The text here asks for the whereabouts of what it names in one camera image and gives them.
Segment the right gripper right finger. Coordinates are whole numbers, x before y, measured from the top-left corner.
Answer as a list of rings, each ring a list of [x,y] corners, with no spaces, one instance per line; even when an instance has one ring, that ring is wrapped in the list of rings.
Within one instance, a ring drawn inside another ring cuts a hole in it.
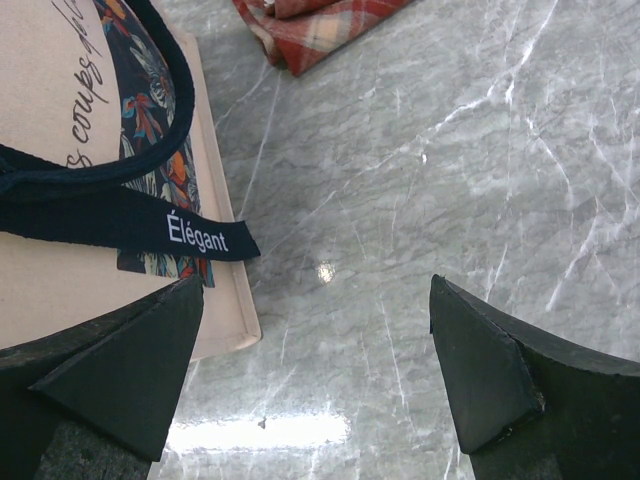
[[[439,275],[429,310],[476,478],[638,478],[638,363],[550,334]]]

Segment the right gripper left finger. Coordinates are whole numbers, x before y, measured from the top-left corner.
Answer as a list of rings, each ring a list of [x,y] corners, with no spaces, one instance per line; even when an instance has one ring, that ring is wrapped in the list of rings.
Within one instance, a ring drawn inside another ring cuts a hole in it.
[[[2,349],[2,478],[146,478],[162,456],[202,314],[202,282],[192,276]]]

